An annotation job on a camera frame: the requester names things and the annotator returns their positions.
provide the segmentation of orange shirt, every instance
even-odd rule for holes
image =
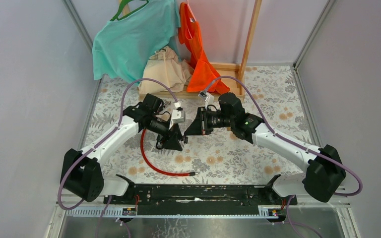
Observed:
[[[202,35],[199,23],[191,19],[191,12],[186,3],[180,4],[180,22],[179,42],[185,44],[191,53],[190,65],[195,69],[192,79],[189,82],[187,92],[200,92],[204,90],[214,79],[220,77],[220,74],[209,63],[203,50]],[[221,80],[218,80],[208,92],[218,92],[224,94],[230,91]]]

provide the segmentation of red tube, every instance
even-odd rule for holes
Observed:
[[[141,154],[142,154],[142,157],[144,158],[145,162],[148,164],[149,167],[151,167],[153,170],[155,170],[161,174],[168,175],[168,176],[194,176],[195,175],[195,172],[191,172],[191,173],[170,173],[170,172],[162,171],[161,169],[158,169],[154,165],[152,165],[149,162],[149,160],[147,159],[145,152],[144,152],[145,131],[146,131],[146,129],[142,130],[142,135],[141,135]]]

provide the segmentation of gray wall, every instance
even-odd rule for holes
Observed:
[[[364,182],[350,198],[360,233],[381,237],[381,1],[338,1],[300,73],[322,141]]]
[[[62,1],[0,0],[0,238],[43,237],[96,85]]]
[[[71,0],[92,39],[118,10],[119,0]],[[185,0],[176,0],[178,4]],[[293,62],[327,0],[263,0],[249,63]],[[240,62],[254,0],[189,0],[212,62]],[[132,1],[135,9],[141,1]],[[189,55],[181,47],[181,56]]]

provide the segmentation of wooden frame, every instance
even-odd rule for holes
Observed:
[[[252,46],[252,40],[254,38],[254,32],[256,29],[256,23],[257,23],[257,18],[259,16],[259,11],[260,11],[260,5],[262,3],[262,0],[255,0],[254,4],[254,10],[252,12],[252,18],[251,18],[251,24],[249,25],[249,31],[248,31],[248,36],[246,38],[246,45],[245,45],[245,50],[243,52],[243,58],[242,58],[242,63],[241,64],[236,64],[236,63],[215,63],[212,62],[212,66],[218,71],[218,73],[221,76],[227,75],[227,76],[232,76],[237,78],[239,81],[242,83],[245,83],[245,69],[246,69],[246,64],[248,62],[248,56],[249,52],[251,51],[251,46]],[[129,6],[127,5],[122,13],[128,14],[130,12]],[[230,87],[230,92],[236,94],[236,96],[240,99],[245,98],[245,90],[241,87],[239,83],[232,79],[222,79],[222,81]],[[169,92],[159,92],[159,93],[154,93],[153,95],[157,97],[166,97],[170,96]],[[182,98],[182,99],[197,99],[198,98],[198,93],[188,93],[186,92],[186,89],[182,92],[175,93],[177,98]],[[217,100],[219,97],[219,94],[213,94],[215,99]]]

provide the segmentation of teal t-shirt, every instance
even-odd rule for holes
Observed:
[[[148,59],[166,45],[176,53],[180,27],[175,0],[150,0],[119,21],[109,21],[93,43],[94,80],[104,74],[126,82],[142,78]]]

